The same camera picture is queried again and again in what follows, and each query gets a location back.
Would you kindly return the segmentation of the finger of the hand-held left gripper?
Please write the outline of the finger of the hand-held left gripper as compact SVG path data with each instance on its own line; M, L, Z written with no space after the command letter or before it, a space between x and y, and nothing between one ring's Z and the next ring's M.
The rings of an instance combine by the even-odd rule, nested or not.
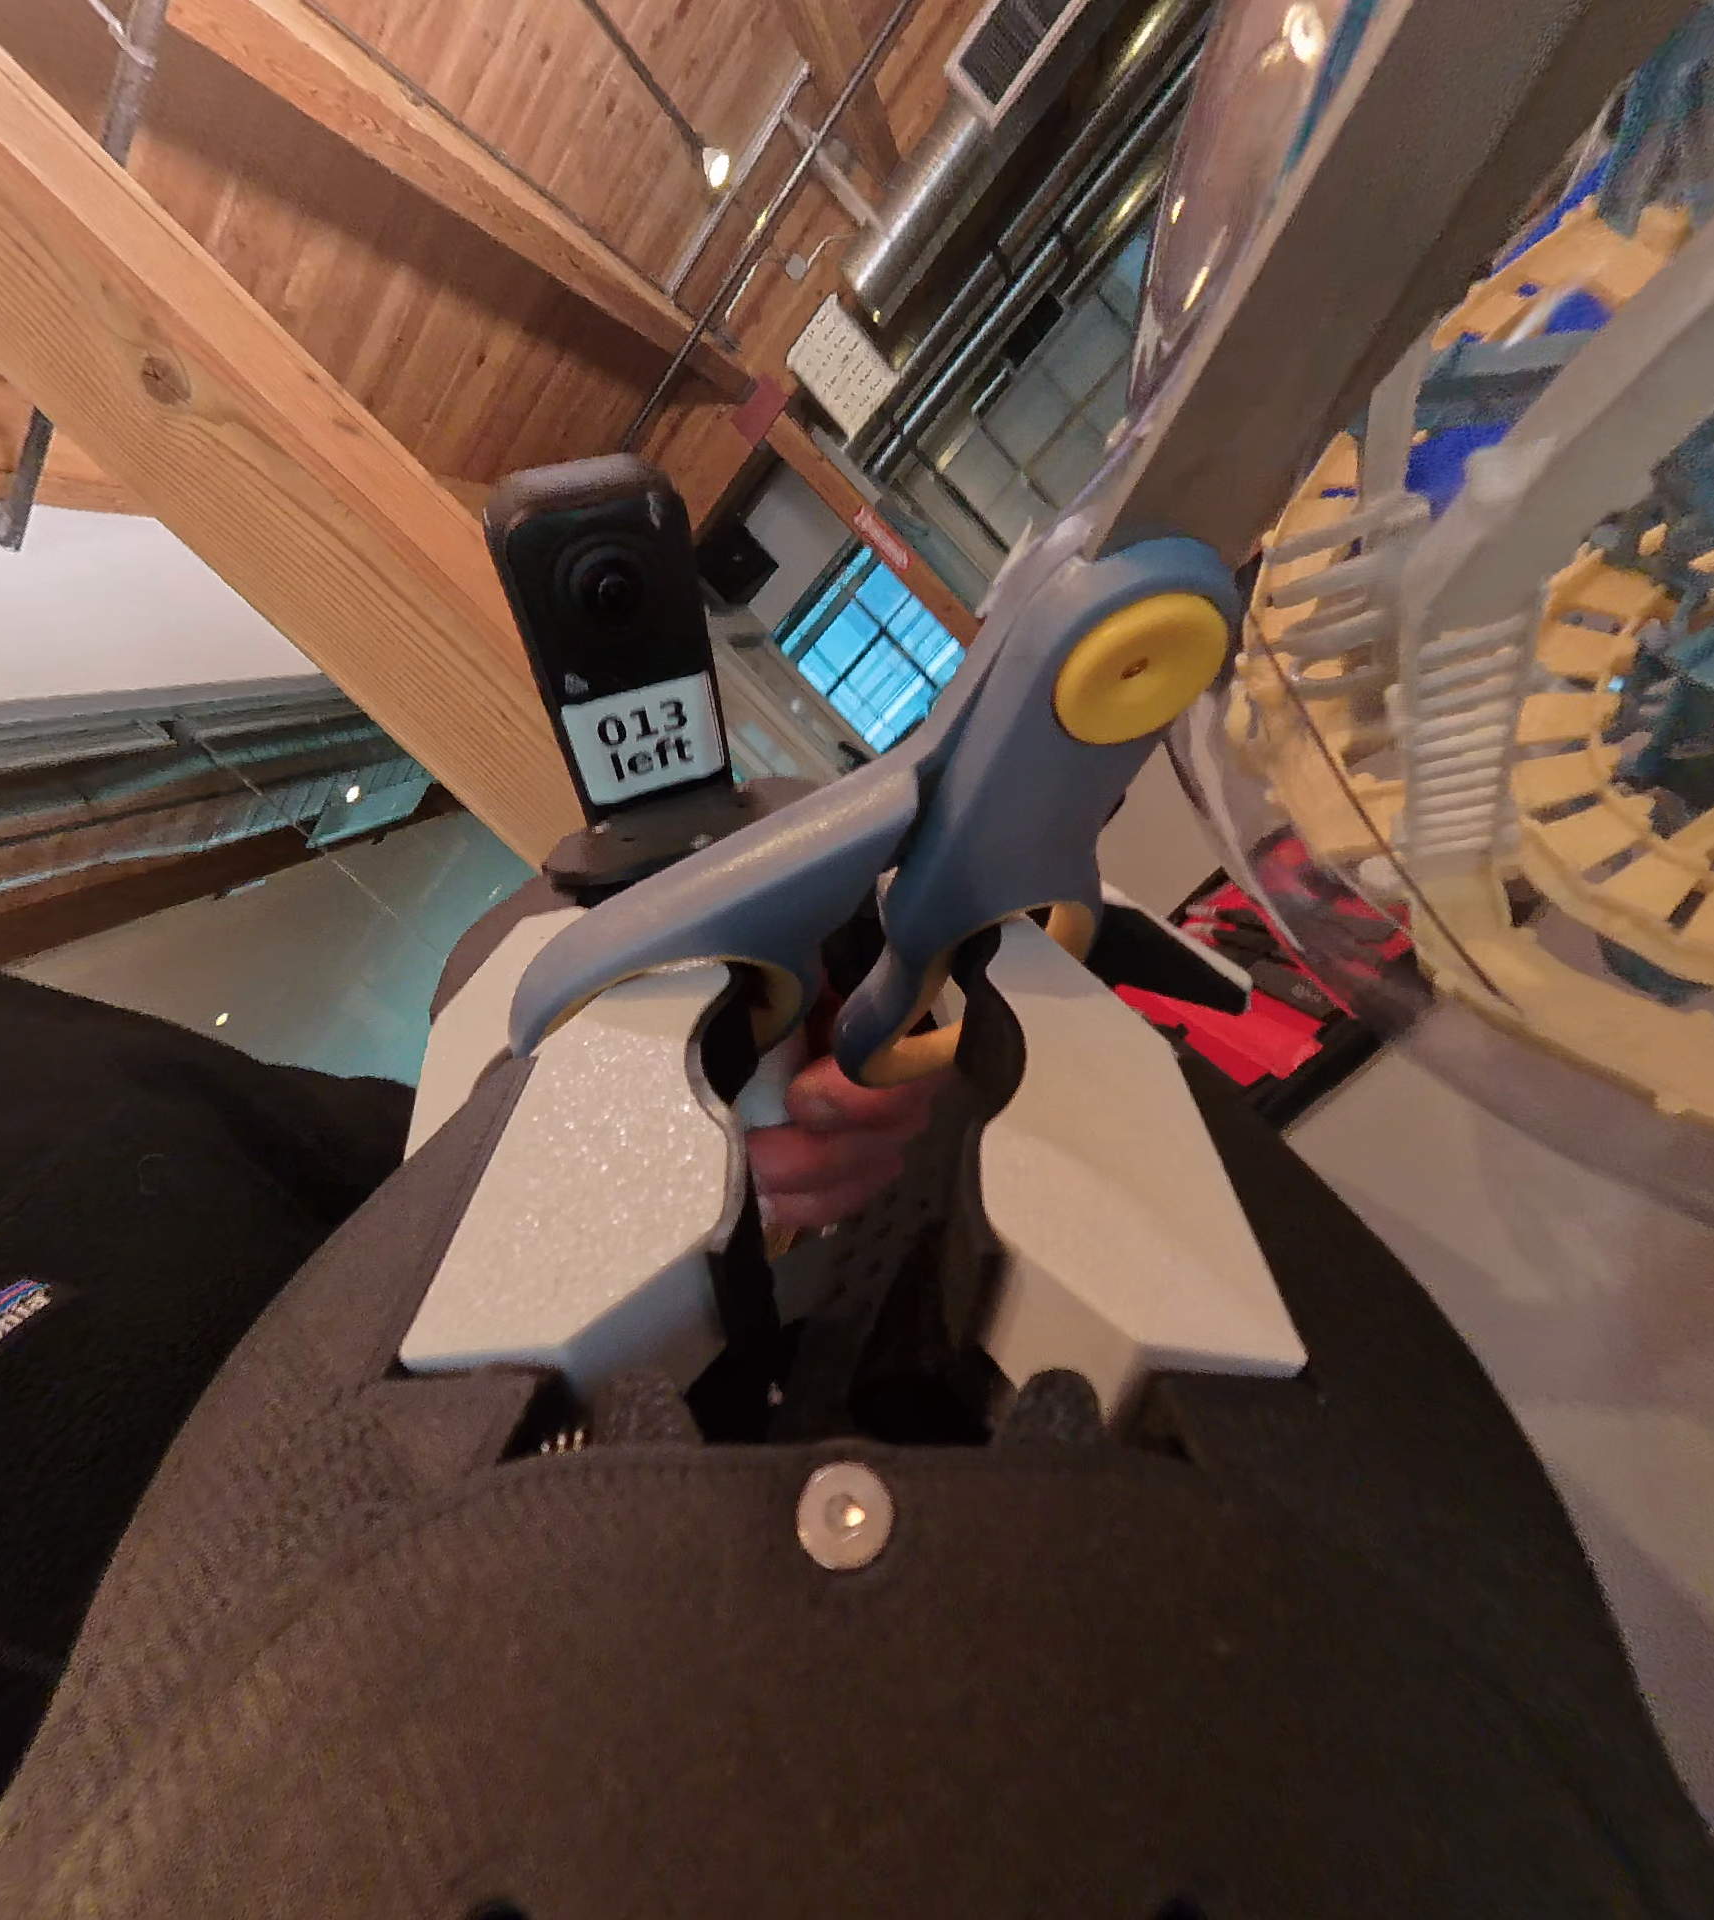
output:
M1110 994L1152 997L1216 1014L1250 1012L1245 969L1106 884L1098 904L1051 904L1051 939Z
M482 1079L509 1059L511 998L539 949L541 916L516 920L432 1017L412 1101L407 1159L470 1102Z

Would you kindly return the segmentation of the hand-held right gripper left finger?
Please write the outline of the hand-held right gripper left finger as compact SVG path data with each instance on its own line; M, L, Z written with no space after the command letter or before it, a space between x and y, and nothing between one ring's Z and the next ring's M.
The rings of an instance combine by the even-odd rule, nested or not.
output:
M755 1047L721 961L634 976L539 1042L400 1341L406 1375L769 1366L763 1230L708 1041L738 1087Z

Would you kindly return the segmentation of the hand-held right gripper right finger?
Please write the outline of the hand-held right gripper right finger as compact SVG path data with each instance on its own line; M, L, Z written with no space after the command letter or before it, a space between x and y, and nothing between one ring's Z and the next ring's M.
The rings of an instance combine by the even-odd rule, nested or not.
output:
M1160 1375L1298 1379L1302 1334L1169 1042L1025 918L986 994L1021 1042L977 1161L995 1371L1075 1375L1110 1422Z

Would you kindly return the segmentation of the black zip case red lining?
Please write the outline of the black zip case red lining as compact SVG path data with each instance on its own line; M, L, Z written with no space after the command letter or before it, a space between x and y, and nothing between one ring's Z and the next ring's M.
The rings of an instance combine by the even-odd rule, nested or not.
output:
M1258 841L1251 873L1258 897L1216 873L1163 916L1250 974L1247 1012L1117 997L1282 1128L1373 1059L1428 987L1399 910L1349 895L1290 828Z

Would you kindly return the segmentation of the grey and yellow scissors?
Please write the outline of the grey and yellow scissors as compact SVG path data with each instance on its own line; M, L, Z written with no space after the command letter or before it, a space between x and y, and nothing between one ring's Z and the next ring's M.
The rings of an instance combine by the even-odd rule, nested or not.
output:
M1236 571L1302 468L1348 418L1415 277L1433 212L1409 159L1449 5L1349 5L1311 64L1276 21L1212 33L1208 80L1226 160L1260 111L1290 109L1270 191L1195 263L1160 255L1141 288L1130 429L1073 505L997 575L966 661L921 726L878 760L695 852L557 933L509 1001L507 1051L531 1059L595 997L695 963L742 965L768 990L758 1048L817 997L821 943L888 876L884 949L844 998L841 1073L889 1089L935 1070L916 1034L954 955L1047 908L1086 953L1102 912L1095 844L1166 729L1218 676L1239 625ZM1258 54L1309 73L1276 90Z

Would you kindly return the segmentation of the clear maze ball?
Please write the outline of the clear maze ball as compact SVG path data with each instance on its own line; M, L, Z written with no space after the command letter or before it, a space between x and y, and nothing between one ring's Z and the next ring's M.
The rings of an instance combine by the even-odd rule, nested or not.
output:
M1262 516L1166 734L1379 1039L1714 1189L1714 5L1231 5L1130 453Z

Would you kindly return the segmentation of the person's left hand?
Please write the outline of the person's left hand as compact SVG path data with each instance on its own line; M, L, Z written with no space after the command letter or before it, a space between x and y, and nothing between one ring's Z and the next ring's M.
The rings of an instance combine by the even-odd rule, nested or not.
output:
M782 1121L743 1132L763 1227L810 1235L862 1213L901 1173L942 1087L940 1074L866 1087L831 1059L800 1069L785 1087Z

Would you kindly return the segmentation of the window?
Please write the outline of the window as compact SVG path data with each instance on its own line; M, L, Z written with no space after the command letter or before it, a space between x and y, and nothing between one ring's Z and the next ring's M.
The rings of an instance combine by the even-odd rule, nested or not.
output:
M916 732L966 661L966 645L858 545L779 621L776 643L872 754Z

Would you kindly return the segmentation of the white perforated panel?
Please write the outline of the white perforated panel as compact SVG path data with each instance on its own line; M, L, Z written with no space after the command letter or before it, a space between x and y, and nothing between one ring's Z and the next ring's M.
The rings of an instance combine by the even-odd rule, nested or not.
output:
M796 334L783 368L796 374L798 384L846 443L864 434L899 384L899 372L834 295L821 300Z

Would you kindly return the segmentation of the person's black jacket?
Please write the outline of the person's black jacket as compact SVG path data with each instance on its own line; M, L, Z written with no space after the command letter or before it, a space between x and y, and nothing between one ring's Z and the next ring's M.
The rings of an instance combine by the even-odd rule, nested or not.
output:
M0 972L0 1796L162 1458L412 1107Z

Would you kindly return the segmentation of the wooden ceiling beam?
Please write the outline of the wooden ceiling beam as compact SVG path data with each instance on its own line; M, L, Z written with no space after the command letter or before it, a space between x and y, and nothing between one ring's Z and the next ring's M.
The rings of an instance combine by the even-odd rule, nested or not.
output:
M479 516L2 45L0 374L518 856L582 824Z

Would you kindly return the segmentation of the white ceiling vent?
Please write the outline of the white ceiling vent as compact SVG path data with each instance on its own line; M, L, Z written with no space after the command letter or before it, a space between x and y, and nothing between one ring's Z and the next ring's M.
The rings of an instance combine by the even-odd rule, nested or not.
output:
M988 3L944 63L949 93L995 128L1088 8L1090 3Z

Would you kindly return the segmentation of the silver air duct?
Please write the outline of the silver air duct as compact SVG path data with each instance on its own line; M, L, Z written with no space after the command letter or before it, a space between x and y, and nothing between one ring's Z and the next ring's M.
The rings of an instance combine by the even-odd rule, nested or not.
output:
M844 249L839 275L851 311L892 320L942 244L970 215L1045 107L1018 104L990 125L949 90L932 125L888 181L869 223Z

